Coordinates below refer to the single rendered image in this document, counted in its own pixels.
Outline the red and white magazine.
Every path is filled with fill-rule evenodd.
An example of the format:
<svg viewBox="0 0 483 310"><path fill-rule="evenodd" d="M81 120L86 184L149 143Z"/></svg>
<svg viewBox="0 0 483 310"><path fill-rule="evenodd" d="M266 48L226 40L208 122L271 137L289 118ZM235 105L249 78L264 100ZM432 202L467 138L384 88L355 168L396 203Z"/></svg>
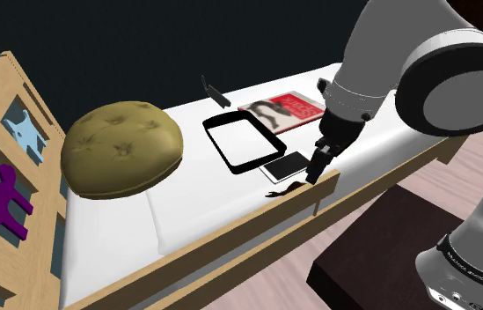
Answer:
<svg viewBox="0 0 483 310"><path fill-rule="evenodd" d="M272 133L300 127L320 119L326 107L299 92L285 92L265 100L257 100L238 107L239 111L249 111Z"/></svg>

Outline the white phone with black screen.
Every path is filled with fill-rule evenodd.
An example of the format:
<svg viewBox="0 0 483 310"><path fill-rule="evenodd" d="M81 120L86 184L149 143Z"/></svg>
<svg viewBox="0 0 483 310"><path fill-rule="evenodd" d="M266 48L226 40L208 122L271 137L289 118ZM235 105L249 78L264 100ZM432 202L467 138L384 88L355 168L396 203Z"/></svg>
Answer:
<svg viewBox="0 0 483 310"><path fill-rule="evenodd" d="M301 151L293 151L261 166L260 170L271 182L277 184L302 172L309 163L310 160L306 154Z"/></svg>

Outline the small brown curved object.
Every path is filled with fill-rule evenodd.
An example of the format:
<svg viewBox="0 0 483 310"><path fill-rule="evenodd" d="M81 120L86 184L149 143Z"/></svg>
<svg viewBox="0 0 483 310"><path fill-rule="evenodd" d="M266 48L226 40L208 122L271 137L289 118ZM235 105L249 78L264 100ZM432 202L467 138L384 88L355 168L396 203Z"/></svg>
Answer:
<svg viewBox="0 0 483 310"><path fill-rule="evenodd" d="M298 188L301 188L303 185L305 185L305 182L301 182L301 181L293 181L290 185L288 185L288 187L286 189L284 189L283 191L270 191L266 194L266 197L269 197L269 198L273 198L273 197L278 197L278 196L285 196L287 195L288 193L298 189Z"/></svg>

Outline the black tablet with white screen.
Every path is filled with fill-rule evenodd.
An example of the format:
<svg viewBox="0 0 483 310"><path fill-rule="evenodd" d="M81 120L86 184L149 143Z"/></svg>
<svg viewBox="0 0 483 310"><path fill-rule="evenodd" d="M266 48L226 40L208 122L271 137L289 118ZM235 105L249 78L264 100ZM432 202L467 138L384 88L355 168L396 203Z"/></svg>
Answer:
<svg viewBox="0 0 483 310"><path fill-rule="evenodd" d="M202 125L233 174L263 166L287 150L285 143L248 111L218 114Z"/></svg>

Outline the black cleaver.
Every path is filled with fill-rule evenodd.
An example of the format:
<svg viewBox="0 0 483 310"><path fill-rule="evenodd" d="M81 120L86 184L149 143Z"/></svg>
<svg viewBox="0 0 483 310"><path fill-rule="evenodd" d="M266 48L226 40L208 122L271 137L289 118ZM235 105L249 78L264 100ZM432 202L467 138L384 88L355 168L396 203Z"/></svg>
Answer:
<svg viewBox="0 0 483 310"><path fill-rule="evenodd" d="M201 75L201 82L206 94L220 107L226 108L231 106L231 102L223 94L221 94L216 88L208 84L203 75Z"/></svg>

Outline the dark robot stand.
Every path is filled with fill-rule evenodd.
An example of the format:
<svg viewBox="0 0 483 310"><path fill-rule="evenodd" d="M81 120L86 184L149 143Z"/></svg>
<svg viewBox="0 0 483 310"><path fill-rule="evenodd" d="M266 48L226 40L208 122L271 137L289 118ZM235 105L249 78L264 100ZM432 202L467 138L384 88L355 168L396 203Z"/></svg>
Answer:
<svg viewBox="0 0 483 310"><path fill-rule="evenodd" d="M415 268L462 219L396 185L311 265L307 284L331 310L444 310Z"/></svg>

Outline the wooden bed with white mattress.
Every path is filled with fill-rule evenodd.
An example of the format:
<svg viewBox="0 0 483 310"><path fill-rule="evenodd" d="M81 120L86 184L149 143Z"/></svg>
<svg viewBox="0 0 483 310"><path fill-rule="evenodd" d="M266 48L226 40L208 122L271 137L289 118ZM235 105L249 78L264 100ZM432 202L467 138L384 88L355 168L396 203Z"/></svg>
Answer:
<svg viewBox="0 0 483 310"><path fill-rule="evenodd" d="M17 144L2 120L26 109L47 142L44 161ZM210 99L173 107L184 137L179 168L132 198L61 195L65 138L11 52L0 55L0 162L31 192L26 240L0 237L0 310L194 310L206 306L433 160L448 163L460 137L408 128L387 100L358 141L315 185L285 196L262 172L230 173L202 122Z"/></svg>

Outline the olive round tufted cushion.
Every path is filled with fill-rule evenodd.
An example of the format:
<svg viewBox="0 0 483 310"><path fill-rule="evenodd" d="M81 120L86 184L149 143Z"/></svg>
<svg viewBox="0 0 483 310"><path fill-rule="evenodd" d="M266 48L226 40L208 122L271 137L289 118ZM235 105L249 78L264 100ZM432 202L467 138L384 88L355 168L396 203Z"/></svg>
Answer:
<svg viewBox="0 0 483 310"><path fill-rule="evenodd" d="M62 145L61 170L83 198L141 193L167 178L183 158L179 125L148 102L98 107L74 122Z"/></svg>

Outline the light blue cat figure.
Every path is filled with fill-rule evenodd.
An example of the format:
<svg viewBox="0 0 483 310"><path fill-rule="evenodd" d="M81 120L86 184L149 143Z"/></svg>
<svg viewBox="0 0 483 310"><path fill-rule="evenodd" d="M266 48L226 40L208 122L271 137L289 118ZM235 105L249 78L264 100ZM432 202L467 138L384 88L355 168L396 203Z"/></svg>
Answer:
<svg viewBox="0 0 483 310"><path fill-rule="evenodd" d="M48 146L47 142L32 123L28 111L23 109L22 114L24 119L19 123L14 123L7 118L4 118L2 123L22 150L26 153L30 151L36 158L36 164L42 163L44 158L41 152Z"/></svg>

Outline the purple cat figure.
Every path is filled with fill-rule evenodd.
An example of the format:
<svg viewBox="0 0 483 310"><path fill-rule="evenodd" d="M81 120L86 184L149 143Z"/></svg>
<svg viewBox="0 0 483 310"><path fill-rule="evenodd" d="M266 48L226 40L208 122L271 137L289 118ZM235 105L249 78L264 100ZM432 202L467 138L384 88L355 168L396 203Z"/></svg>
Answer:
<svg viewBox="0 0 483 310"><path fill-rule="evenodd" d="M8 204L13 201L26 215L33 214L33 206L15 188L16 173L12 166L0 165L0 225L3 225L20 240L26 240L28 230L9 212Z"/></svg>

